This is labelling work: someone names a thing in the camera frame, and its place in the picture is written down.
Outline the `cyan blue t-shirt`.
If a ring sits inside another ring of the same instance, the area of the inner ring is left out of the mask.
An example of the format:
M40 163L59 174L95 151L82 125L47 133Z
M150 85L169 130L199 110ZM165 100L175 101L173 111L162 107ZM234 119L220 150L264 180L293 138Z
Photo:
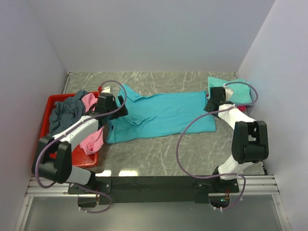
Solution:
M205 115L206 91L142 96L124 85L118 94L127 97L128 115L108 122L109 144L168 136L184 129L187 133L216 131L214 117Z

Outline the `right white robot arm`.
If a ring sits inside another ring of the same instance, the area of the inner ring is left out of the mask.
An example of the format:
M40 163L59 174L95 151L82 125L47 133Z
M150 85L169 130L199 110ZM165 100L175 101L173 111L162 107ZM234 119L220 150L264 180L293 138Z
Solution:
M213 87L205 111L224 120L233 129L231 156L217 169L211 180L213 190L222 192L228 180L236 178L247 167L269 156L268 130L264 121L245 115L229 100L233 91L227 87Z

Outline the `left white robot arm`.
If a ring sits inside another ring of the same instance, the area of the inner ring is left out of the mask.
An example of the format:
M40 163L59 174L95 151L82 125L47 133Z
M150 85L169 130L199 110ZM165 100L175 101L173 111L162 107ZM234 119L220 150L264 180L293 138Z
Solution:
M32 171L42 188L70 182L79 184L84 193L96 189L94 174L72 164L72 151L109 120L126 116L126 99L127 95L115 98L110 93L100 93L97 103L75 124L52 137L40 138Z

